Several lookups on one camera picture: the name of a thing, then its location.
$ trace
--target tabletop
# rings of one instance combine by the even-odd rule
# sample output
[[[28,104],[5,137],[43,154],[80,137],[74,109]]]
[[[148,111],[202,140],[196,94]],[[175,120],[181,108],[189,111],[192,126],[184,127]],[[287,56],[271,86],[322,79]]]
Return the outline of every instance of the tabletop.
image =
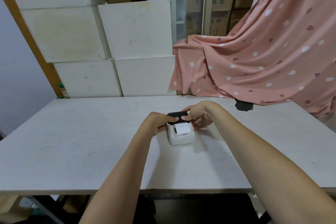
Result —
[[[212,100],[305,171],[336,187],[336,133],[293,102],[238,111],[234,99],[158,96],[55,99],[0,142],[0,194],[89,194],[104,182],[151,111]],[[251,185],[212,124],[195,142],[153,137],[142,192],[218,193]]]

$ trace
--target forearm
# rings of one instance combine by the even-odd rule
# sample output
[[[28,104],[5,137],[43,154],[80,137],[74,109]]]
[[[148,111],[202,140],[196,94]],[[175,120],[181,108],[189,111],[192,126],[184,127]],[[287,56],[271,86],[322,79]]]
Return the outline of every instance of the forearm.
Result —
[[[295,163],[216,103],[208,115],[275,222],[330,223],[336,204]]]
[[[95,194],[80,224],[133,222],[151,138],[150,129],[141,125],[127,150]]]

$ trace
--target black pants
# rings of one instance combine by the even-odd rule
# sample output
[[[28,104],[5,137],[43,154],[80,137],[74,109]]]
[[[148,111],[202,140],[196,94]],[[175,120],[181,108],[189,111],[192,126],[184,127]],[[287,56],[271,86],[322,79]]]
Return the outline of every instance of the black pants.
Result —
[[[203,200],[203,223],[259,223],[259,218],[247,194],[214,194]],[[140,195],[133,224],[156,224],[155,205]]]

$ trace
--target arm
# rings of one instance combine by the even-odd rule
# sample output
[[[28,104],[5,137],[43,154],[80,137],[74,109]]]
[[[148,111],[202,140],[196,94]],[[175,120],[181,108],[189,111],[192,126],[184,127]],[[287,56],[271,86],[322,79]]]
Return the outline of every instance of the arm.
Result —
[[[183,120],[195,130],[212,121],[229,146],[254,192],[278,224],[336,223],[336,203],[304,171],[268,142],[239,123],[219,104],[202,101]]]
[[[125,153],[93,197],[80,224],[133,222],[151,139],[167,128],[167,121],[176,120],[178,118],[165,114],[155,112],[149,114]]]

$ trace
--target pink curtain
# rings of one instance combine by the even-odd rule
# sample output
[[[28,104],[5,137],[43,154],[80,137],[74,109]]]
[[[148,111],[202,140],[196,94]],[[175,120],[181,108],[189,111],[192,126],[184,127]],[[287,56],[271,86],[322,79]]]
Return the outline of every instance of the pink curtain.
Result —
[[[336,0],[259,0],[228,36],[173,47],[171,90],[260,105],[294,101],[323,116],[336,96]]]

